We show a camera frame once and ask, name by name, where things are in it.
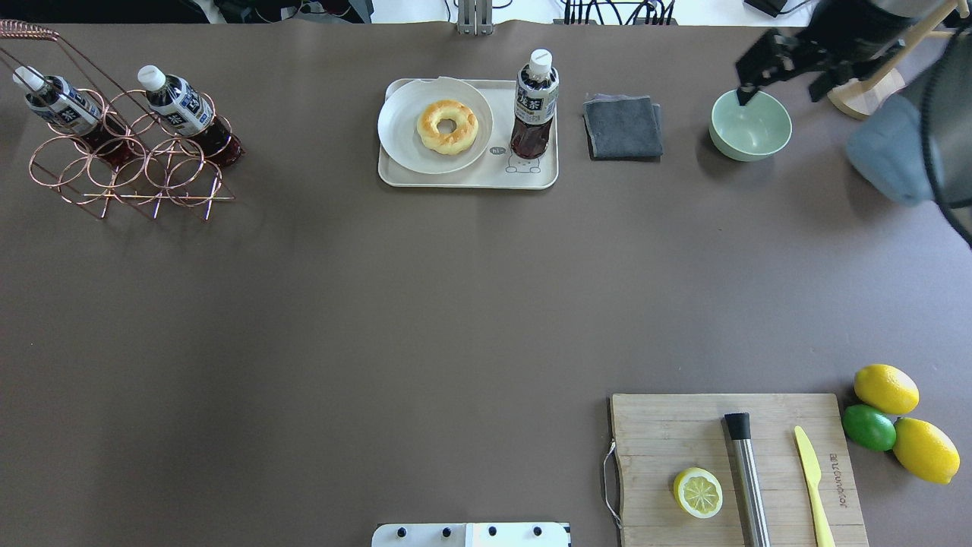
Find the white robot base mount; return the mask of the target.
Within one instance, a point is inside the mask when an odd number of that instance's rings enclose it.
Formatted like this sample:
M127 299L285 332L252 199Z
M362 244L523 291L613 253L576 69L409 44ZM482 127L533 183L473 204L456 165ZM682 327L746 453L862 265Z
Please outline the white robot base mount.
M386 523L371 546L570 546L568 523Z

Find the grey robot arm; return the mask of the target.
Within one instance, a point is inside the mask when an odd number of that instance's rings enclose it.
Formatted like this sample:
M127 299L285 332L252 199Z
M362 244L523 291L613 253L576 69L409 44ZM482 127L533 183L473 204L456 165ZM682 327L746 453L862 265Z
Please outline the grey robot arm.
M851 80L865 83L914 44L906 32L934 13L957 11L941 58L886 98L846 145L872 186L899 204L932 201L958 235L970 239L970 9L965 1L820 1L808 25L788 36L768 29L737 60L738 103L758 90L815 73L812 101Z

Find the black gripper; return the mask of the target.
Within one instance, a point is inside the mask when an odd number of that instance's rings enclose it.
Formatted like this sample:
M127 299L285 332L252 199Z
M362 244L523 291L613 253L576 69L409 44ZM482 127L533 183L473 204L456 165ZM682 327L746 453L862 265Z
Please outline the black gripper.
M819 73L808 86L817 103L840 84L872 77L904 48L901 36L921 18L921 1L820 1L798 34L768 29L736 61L738 103L808 72Z

